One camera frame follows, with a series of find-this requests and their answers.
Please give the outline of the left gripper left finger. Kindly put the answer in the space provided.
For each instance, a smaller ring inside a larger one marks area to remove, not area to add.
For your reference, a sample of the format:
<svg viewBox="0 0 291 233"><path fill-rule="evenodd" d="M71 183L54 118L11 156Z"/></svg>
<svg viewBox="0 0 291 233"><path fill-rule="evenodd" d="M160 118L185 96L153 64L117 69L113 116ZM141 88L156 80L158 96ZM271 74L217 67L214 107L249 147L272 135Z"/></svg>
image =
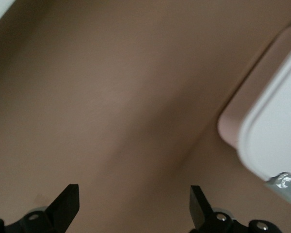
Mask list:
<svg viewBox="0 0 291 233"><path fill-rule="evenodd" d="M65 233L79 208L79 185L70 184L44 211L25 215L20 225L24 233Z"/></svg>

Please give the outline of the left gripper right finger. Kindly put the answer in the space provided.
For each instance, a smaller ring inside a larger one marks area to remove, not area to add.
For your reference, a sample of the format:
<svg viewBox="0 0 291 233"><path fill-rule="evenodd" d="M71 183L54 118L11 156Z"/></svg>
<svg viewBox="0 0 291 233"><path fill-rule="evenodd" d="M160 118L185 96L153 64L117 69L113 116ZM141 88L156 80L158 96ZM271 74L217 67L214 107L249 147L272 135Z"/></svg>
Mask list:
<svg viewBox="0 0 291 233"><path fill-rule="evenodd" d="M231 233L231 217L224 212L213 211L198 185L190 187L189 210L197 233Z"/></svg>

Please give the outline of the white box lid grey latches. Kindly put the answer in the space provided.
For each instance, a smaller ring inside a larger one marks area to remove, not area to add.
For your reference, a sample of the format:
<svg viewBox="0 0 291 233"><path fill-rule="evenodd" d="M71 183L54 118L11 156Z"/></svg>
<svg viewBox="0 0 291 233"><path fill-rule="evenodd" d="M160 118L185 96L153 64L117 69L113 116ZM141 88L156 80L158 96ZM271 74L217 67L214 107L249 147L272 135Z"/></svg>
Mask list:
<svg viewBox="0 0 291 233"><path fill-rule="evenodd" d="M268 188L291 203L291 52L244 118L238 156Z"/></svg>

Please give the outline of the pink plastic box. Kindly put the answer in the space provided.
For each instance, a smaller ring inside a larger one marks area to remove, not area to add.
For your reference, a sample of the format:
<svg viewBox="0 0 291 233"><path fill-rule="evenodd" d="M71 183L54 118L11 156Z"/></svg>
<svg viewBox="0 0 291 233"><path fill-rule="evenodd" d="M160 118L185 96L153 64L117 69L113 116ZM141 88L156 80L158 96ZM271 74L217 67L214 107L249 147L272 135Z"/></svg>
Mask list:
<svg viewBox="0 0 291 233"><path fill-rule="evenodd" d="M239 132L247 113L291 52L291 25L271 42L219 116L220 137L238 149Z"/></svg>

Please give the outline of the brown table cover sheet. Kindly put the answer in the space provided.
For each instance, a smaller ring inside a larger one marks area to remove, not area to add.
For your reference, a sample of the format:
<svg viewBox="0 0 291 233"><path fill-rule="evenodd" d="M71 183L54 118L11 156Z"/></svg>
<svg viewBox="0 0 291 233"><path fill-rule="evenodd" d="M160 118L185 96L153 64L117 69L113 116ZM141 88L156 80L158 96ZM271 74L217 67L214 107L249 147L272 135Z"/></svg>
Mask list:
<svg viewBox="0 0 291 233"><path fill-rule="evenodd" d="M0 218L70 183L67 233L188 233L191 185L242 224L291 233L291 204L217 118L291 0L20 0L0 22Z"/></svg>

